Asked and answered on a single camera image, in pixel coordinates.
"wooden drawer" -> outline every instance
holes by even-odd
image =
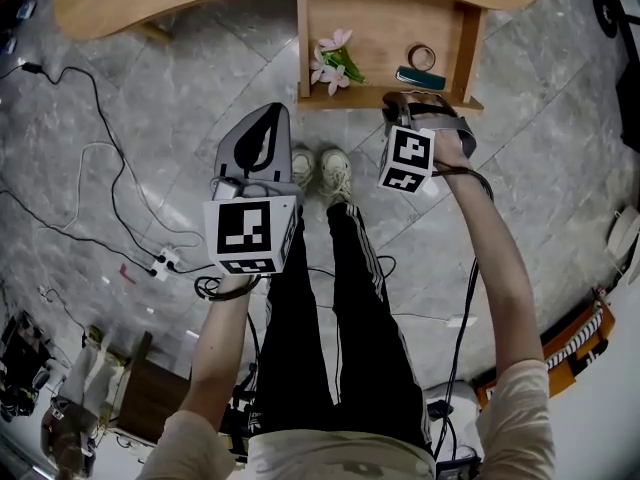
[[[479,114],[483,106],[471,96],[471,87],[485,20],[485,9],[454,0],[298,0],[298,106],[381,108],[386,92],[418,89],[398,82],[395,73],[409,65],[411,46],[423,43],[436,54],[430,73],[446,78],[440,94],[462,114]],[[318,39],[331,38],[338,28],[353,30],[349,54],[368,84],[351,81],[329,96],[326,84],[310,84],[309,61]]]

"gray tile floor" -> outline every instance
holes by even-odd
[[[472,260],[462,216],[440,182],[437,196],[405,198],[375,187],[384,140],[379,111],[296,110],[295,9],[295,0],[195,7],[162,19],[175,40],[159,46],[126,34],[74,43],[57,30],[52,0],[38,0],[19,31],[16,53],[0,67],[27,60],[56,76],[66,65],[92,72],[150,207],[166,226],[201,234],[201,203],[210,195],[217,144],[248,112],[272,101],[286,104],[295,141],[316,151],[336,144],[350,154],[355,200],[369,236],[380,254],[398,261],[388,280],[393,311],[432,317],[398,317],[417,377],[425,387],[443,382],[457,330],[441,319],[462,313]],[[600,31],[591,0],[537,0],[526,9],[490,13],[474,90],[486,110],[470,119],[480,142],[472,162],[492,183],[521,248],[541,330],[613,272],[604,253],[606,233],[613,211],[634,200],[637,182],[638,157],[619,139],[615,81],[625,63],[620,39]],[[42,77],[16,72],[1,82],[0,99],[4,183],[47,221],[68,223],[83,148],[107,140],[88,81],[70,74],[52,87]],[[69,230],[148,261],[110,207],[109,187],[119,169],[115,152],[84,151],[79,218]],[[153,219],[128,172],[117,203],[147,247],[183,246],[184,263],[207,262],[196,234],[168,232]],[[60,304],[38,294],[38,286],[51,285],[83,324],[108,328],[126,347],[149,330],[157,360],[188,369],[185,332],[197,332],[207,310],[193,294],[190,276],[161,284],[127,264],[129,281],[119,273],[122,258],[39,229],[6,196],[0,208],[0,275],[12,308],[29,310],[74,356],[78,328]],[[305,220],[310,265],[332,268],[326,217],[313,197]],[[313,273],[312,283],[333,375],[331,280]],[[261,335],[264,295],[261,286],[251,304]],[[473,313],[479,320],[467,331],[459,368],[466,378],[494,361],[481,283]],[[250,340],[245,348],[248,360]]]

